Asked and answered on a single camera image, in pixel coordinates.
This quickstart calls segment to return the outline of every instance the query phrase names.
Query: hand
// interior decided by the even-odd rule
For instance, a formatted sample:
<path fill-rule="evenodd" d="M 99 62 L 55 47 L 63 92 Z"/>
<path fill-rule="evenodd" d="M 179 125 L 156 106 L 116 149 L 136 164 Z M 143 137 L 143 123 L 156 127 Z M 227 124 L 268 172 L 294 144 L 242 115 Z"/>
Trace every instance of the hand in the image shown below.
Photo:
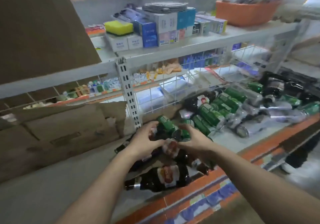
<path fill-rule="evenodd" d="M 130 144 L 125 148 L 136 161 L 148 157 L 154 149 L 161 147 L 166 142 L 165 140 L 149 140 L 151 129 L 156 128 L 158 123 L 158 121 L 151 121 L 138 129 Z"/>
<path fill-rule="evenodd" d="M 179 125 L 180 129 L 187 130 L 190 134 L 190 141 L 178 142 L 179 148 L 185 149 L 187 152 L 195 153 L 196 155 L 203 155 L 211 151 L 216 145 L 208 137 L 202 134 L 198 129 L 193 128 L 189 124 Z"/>

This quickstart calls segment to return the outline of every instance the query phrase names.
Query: forearm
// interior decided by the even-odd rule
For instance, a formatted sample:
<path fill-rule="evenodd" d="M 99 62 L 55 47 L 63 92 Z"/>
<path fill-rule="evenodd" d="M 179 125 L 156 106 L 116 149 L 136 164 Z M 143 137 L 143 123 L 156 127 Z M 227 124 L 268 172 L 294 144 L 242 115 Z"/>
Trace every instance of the forearm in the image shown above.
<path fill-rule="evenodd" d="M 275 174 L 215 145 L 212 157 L 266 223 L 318 223 L 320 201 Z"/>
<path fill-rule="evenodd" d="M 108 223 L 126 174 L 134 162 L 130 152 L 120 152 L 56 224 Z"/>

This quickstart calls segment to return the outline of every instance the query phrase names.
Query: blue box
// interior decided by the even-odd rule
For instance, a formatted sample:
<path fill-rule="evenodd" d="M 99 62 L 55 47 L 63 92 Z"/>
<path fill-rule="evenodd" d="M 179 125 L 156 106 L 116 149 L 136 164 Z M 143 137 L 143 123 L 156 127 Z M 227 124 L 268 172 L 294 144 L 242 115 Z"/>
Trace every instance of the blue box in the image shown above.
<path fill-rule="evenodd" d="M 158 35 L 142 35 L 143 48 L 158 46 Z"/>
<path fill-rule="evenodd" d="M 157 25 L 155 22 L 141 18 L 137 21 L 133 21 L 133 30 L 140 36 L 152 36 L 157 34 Z"/>
<path fill-rule="evenodd" d="M 182 12 L 178 12 L 177 30 L 183 29 L 189 26 L 193 26 L 196 18 L 196 9 L 187 8 Z"/>
<path fill-rule="evenodd" d="M 142 36 L 143 47 L 158 46 L 157 25 L 146 18 L 133 21 L 133 30 Z"/>

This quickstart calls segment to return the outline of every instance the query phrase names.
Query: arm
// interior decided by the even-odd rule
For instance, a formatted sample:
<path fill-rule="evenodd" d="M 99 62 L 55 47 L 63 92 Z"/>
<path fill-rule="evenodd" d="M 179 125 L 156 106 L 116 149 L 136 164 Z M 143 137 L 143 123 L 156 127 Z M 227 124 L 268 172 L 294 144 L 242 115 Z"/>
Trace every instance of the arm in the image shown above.
<path fill-rule="evenodd" d="M 109 223 L 125 177 L 135 161 L 147 157 L 164 140 L 150 141 L 148 134 L 157 121 L 140 128 L 130 145 L 117 154 L 93 184 L 63 214 L 56 224 Z"/>
<path fill-rule="evenodd" d="M 182 128 L 191 140 L 180 142 L 180 148 L 213 158 L 266 224 L 319 223 L 318 199 L 210 141 L 190 125 Z"/>

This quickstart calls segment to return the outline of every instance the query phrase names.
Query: white box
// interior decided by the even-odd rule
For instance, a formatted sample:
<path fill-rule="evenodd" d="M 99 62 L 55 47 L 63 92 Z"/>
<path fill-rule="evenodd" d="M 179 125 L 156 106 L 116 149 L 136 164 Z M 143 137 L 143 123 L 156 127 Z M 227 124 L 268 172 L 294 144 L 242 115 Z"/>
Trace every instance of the white box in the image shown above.
<path fill-rule="evenodd" d="M 129 50 L 143 48 L 143 41 L 141 36 L 136 34 L 128 35 L 127 39 L 128 39 Z"/>
<path fill-rule="evenodd" d="M 177 30 L 178 13 L 152 13 L 142 10 L 141 7 L 136 8 L 137 12 L 142 13 L 147 19 L 157 24 L 158 34 Z"/>
<path fill-rule="evenodd" d="M 185 28 L 186 31 L 185 31 L 184 37 L 190 37 L 190 36 L 192 36 L 193 27 L 194 27 L 194 26 L 189 26 L 189 27 L 186 27 L 186 28 Z"/>
<path fill-rule="evenodd" d="M 129 49 L 127 36 L 115 36 L 106 33 L 106 39 L 109 41 L 113 52 L 126 51 Z"/>
<path fill-rule="evenodd" d="M 158 34 L 158 45 L 174 44 L 179 41 L 179 30 Z"/>

